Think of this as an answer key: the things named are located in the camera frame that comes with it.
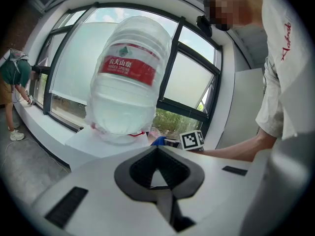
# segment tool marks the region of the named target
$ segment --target window frame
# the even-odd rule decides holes
[[[182,116],[186,116],[195,120],[200,121],[200,127],[198,127],[203,136],[205,137],[207,134],[207,131],[209,129],[211,119],[213,117],[214,109],[217,103],[219,90],[220,90],[220,83],[221,83],[221,71],[222,71],[222,46],[218,45],[213,39],[208,38],[197,26],[194,26],[193,24],[186,21],[185,17],[178,17],[171,13],[168,13],[166,11],[156,9],[150,6],[144,6],[140,4],[133,4],[133,3],[121,3],[121,2],[110,2],[110,3],[94,3],[92,5],[79,7],[76,9],[68,10],[56,23],[56,25],[53,27],[51,32],[48,34],[40,52],[36,60],[36,64],[38,63],[39,57],[47,43],[50,37],[66,33],[63,40],[61,41],[55,56],[53,57],[52,63],[50,67],[43,67],[40,66],[41,73],[47,74],[47,82],[45,85],[44,90],[44,104],[40,104],[35,99],[35,105],[43,110],[44,115],[48,115],[51,118],[53,118],[58,123],[64,125],[65,127],[69,128],[72,131],[79,131],[82,129],[82,127],[79,127],[71,122],[69,122],[66,119],[63,119],[62,117],[56,115],[55,113],[51,112],[51,101],[52,101],[52,93],[50,92],[52,83],[54,81],[54,71],[55,68],[59,62],[59,58],[63,52],[63,49],[66,47],[67,42],[71,39],[71,36],[76,32],[76,29],[80,27],[88,18],[90,15],[92,15],[98,8],[130,8],[130,9],[137,9],[142,10],[150,13],[155,13],[159,16],[163,16],[165,18],[168,18],[172,21],[177,22],[177,27],[175,29],[175,32],[172,37],[172,47],[171,47],[171,53],[170,58],[167,62],[167,66],[165,69],[164,78],[162,80],[160,91],[159,91],[159,97],[157,100],[157,108],[161,108],[166,111],[170,111]],[[59,26],[64,23],[65,19],[72,13],[85,10],[85,12],[78,18],[78,20],[70,26],[64,26],[59,28]],[[211,46],[214,47],[215,53],[214,53],[214,64],[212,64],[210,61],[208,61],[205,57],[203,57],[201,54],[199,54],[197,51],[193,50],[189,46],[183,44],[179,41],[180,34],[182,32],[183,26],[187,27],[189,30],[193,31],[200,37],[202,37],[204,40],[206,40]],[[167,87],[168,80],[170,78],[173,64],[176,58],[177,53],[180,52],[187,56],[188,58],[192,59],[194,62],[198,63],[202,67],[204,67],[206,70],[211,72],[214,77],[212,79],[212,82],[210,83],[211,89],[208,91],[207,100],[205,103],[205,112],[199,111],[197,109],[194,109],[192,107],[186,106],[184,104],[181,104],[179,102],[173,101],[171,99],[164,98],[165,90]],[[36,81],[31,82],[30,86],[30,93],[34,95],[35,93],[35,83]]]

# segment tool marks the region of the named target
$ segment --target hand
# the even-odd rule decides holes
[[[33,96],[29,95],[28,105],[34,105],[34,99]]]

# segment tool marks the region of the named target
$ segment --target blue object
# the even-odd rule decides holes
[[[156,140],[151,144],[151,146],[164,145],[164,139],[166,139],[166,136],[160,136],[160,137],[156,138]]]

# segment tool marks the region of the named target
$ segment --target man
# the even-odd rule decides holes
[[[24,138],[24,134],[19,133],[13,124],[13,86],[15,86],[23,99],[29,105],[32,105],[32,99],[28,97],[25,91],[32,70],[27,60],[27,55],[13,49],[7,51],[0,60],[0,105],[5,105],[5,117],[8,129],[11,132],[10,139],[12,141],[20,141]]]
[[[197,152],[221,158],[253,161],[276,139],[295,135],[291,120],[279,100],[311,58],[312,46],[297,14],[284,0],[204,0],[205,16],[220,30],[254,24],[267,33],[266,92],[256,122],[258,134],[227,148]]]

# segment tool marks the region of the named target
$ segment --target green shirt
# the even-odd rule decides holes
[[[0,67],[2,78],[10,85],[21,84],[21,86],[25,88],[30,79],[32,68],[24,59],[17,61],[17,65],[20,72],[16,69],[15,64],[12,61],[6,61]]]

